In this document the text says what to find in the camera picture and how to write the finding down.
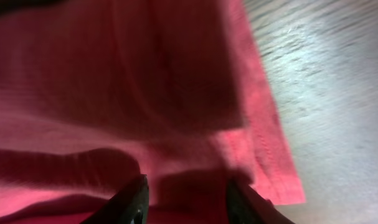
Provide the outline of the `orange soccer t-shirt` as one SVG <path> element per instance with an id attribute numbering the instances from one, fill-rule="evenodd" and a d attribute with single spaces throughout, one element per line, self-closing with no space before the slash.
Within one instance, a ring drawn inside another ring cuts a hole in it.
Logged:
<path id="1" fill-rule="evenodd" d="M 149 223 L 305 195 L 240 0 L 0 1 L 0 223 L 80 223 L 132 180 Z"/>

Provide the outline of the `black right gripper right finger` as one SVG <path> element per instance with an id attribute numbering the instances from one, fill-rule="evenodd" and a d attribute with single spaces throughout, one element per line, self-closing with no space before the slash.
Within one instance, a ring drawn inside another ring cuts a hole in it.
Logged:
<path id="1" fill-rule="evenodd" d="M 249 185 L 235 180 L 227 184 L 226 209 L 230 224 L 295 224 L 271 201 L 261 197 Z"/>

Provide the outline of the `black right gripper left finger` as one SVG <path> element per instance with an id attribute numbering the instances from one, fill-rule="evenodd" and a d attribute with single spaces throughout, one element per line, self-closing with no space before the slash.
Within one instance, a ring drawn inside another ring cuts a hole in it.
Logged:
<path id="1" fill-rule="evenodd" d="M 80 224 L 146 224 L 148 209 L 148 180 L 140 175 Z"/>

